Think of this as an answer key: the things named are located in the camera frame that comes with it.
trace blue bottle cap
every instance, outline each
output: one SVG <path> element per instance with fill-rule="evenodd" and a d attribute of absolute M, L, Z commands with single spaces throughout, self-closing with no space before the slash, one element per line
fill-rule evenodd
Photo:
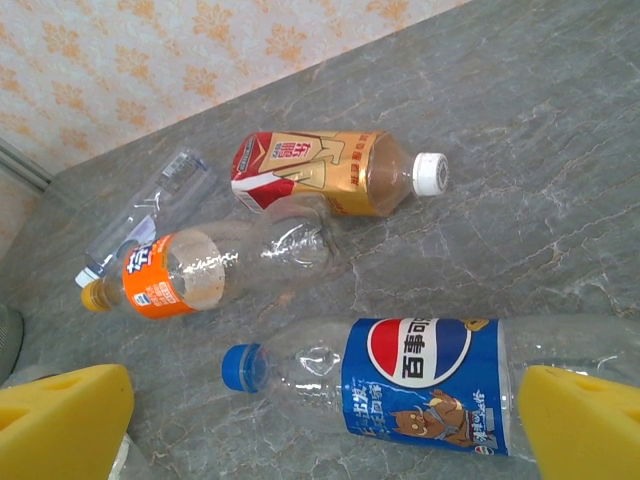
<path fill-rule="evenodd" d="M 252 343 L 236 345 L 227 351 L 222 360 L 222 381 L 227 387 L 239 392 L 256 393 L 258 391 L 250 375 L 259 348 L 259 344 Z"/>

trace marble countertop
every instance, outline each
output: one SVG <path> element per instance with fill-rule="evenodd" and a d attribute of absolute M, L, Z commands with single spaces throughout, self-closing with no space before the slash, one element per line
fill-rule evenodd
<path fill-rule="evenodd" d="M 159 479 L 536 478 L 512 459 L 295 429 L 227 390 L 220 361 L 325 314 L 637 316 L 639 23 L 625 0 L 474 0 L 62 173 L 0 265 L 0 299 L 26 319 L 19 367 L 126 365 L 129 433 Z M 248 132 L 283 129 L 390 130 L 447 154 L 450 189 L 343 219 L 352 271 L 292 298 L 158 323 L 84 311 L 85 247 L 177 144 L 219 175 L 191 221 L 249 219 L 232 156 Z"/>

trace pepsi bottle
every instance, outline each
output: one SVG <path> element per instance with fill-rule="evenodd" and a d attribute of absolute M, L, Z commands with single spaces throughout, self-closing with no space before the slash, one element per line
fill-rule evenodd
<path fill-rule="evenodd" d="M 231 348 L 222 378 L 317 431 L 533 460 L 514 397 L 540 364 L 640 386 L 640 322 L 310 319 Z"/>

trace pepsi label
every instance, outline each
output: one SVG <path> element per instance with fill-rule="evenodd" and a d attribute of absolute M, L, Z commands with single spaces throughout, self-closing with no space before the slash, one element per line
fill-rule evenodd
<path fill-rule="evenodd" d="M 358 320 L 342 365 L 347 429 L 399 443 L 507 455 L 499 341 L 498 320 Z"/>

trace patterned wallpaper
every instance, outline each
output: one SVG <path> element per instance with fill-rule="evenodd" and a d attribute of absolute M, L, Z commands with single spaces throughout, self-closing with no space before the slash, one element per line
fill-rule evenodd
<path fill-rule="evenodd" d="M 3 0 L 0 137 L 57 173 L 465 1 Z"/>
<path fill-rule="evenodd" d="M 11 245 L 24 219 L 33 211 L 38 195 L 0 169 L 0 259 Z"/>

